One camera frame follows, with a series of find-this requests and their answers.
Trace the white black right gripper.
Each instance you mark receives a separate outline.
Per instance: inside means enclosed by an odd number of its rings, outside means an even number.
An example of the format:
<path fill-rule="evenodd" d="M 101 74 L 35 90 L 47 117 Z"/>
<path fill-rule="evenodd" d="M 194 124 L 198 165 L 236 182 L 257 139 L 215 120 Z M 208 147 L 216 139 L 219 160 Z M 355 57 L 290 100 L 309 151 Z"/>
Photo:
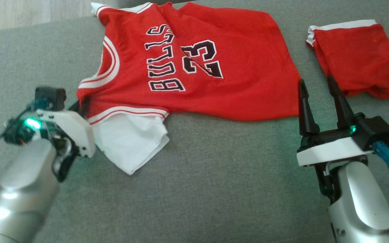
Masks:
<path fill-rule="evenodd" d="M 356 170 L 358 182 L 371 182 L 372 172 L 368 168 L 367 151 L 363 151 L 351 137 L 355 130 L 355 114 L 333 76 L 327 77 L 330 95 L 333 97 L 337 128 L 320 131 L 309 106 L 309 94 L 303 79 L 299 81 L 298 107 L 301 146 L 297 150 L 300 167 L 315 168 L 320 193 L 334 204 L 342 196 L 339 170 L 349 166 Z"/>

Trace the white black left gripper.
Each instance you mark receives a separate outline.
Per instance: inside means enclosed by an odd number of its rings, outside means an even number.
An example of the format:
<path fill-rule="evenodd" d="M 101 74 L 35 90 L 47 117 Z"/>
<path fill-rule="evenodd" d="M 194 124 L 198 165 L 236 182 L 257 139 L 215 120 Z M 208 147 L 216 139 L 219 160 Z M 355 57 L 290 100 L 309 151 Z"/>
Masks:
<path fill-rule="evenodd" d="M 34 140 L 48 140 L 56 149 L 51 169 L 58 182 L 66 180 L 77 157 L 91 158 L 96 150 L 91 125 L 87 117 L 90 97 L 77 100 L 69 110 L 49 111 L 37 109 L 34 116 L 27 116 L 31 109 L 8 120 L 2 138 L 6 143 L 26 145 Z"/>

